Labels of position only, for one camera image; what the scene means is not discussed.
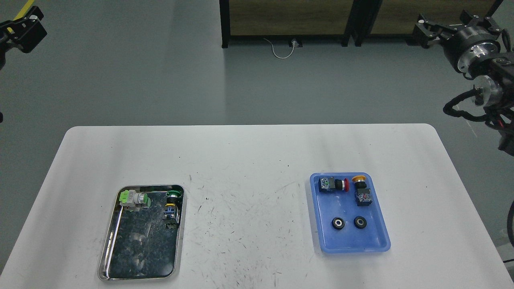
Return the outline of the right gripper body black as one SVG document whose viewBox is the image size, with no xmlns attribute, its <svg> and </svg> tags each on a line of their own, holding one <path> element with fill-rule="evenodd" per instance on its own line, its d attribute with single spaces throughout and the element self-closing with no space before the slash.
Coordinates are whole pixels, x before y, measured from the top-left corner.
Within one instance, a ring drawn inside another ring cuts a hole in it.
<svg viewBox="0 0 514 289">
<path fill-rule="evenodd" d="M 461 15 L 460 21 L 441 31 L 441 46 L 453 69 L 468 73 L 473 61 L 500 51 L 501 28 L 490 16 Z"/>
</svg>

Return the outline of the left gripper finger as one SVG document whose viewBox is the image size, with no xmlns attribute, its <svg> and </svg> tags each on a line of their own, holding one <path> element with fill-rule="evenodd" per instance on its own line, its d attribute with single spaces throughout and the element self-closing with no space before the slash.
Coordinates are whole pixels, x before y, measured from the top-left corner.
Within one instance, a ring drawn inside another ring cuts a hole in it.
<svg viewBox="0 0 514 289">
<path fill-rule="evenodd" d="M 47 32 L 41 24 L 44 18 L 39 6 L 31 6 L 20 18 L 13 21 L 12 41 L 22 53 L 31 53 L 46 37 Z"/>
</svg>

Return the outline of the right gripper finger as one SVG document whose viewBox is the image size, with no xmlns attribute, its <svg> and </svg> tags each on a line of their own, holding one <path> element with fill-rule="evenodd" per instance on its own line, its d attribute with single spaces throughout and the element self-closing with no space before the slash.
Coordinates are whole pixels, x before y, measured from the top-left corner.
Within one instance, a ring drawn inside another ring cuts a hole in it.
<svg viewBox="0 0 514 289">
<path fill-rule="evenodd" d="M 454 33 L 455 28 L 450 27 L 448 24 L 439 24 L 429 20 L 424 15 L 419 15 L 412 32 L 412 37 L 420 47 L 430 48 L 433 45 L 448 40 Z"/>
</svg>

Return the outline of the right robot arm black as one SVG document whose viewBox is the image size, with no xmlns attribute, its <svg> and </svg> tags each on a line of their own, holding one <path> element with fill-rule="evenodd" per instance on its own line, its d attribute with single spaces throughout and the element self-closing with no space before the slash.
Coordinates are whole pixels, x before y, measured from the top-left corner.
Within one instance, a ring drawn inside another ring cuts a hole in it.
<svg viewBox="0 0 514 289">
<path fill-rule="evenodd" d="M 441 24 L 420 14 L 413 38 L 423 47 L 440 45 L 452 68 L 473 88 L 443 107 L 446 115 L 484 123 L 499 132 L 499 150 L 514 154 L 514 59 L 510 35 L 492 16 L 463 10 L 460 24 Z"/>
</svg>

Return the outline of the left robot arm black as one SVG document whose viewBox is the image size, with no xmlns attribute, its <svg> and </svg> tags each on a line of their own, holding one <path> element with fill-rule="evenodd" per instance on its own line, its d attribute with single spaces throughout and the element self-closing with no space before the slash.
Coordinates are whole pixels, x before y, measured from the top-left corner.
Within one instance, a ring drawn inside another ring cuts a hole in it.
<svg viewBox="0 0 514 289">
<path fill-rule="evenodd" d="M 0 24 L 0 69 L 6 64 L 6 54 L 13 48 L 22 53 L 31 53 L 47 36 L 41 24 L 44 19 L 39 6 L 30 5 L 22 9 L 21 15 L 14 20 Z"/>
</svg>

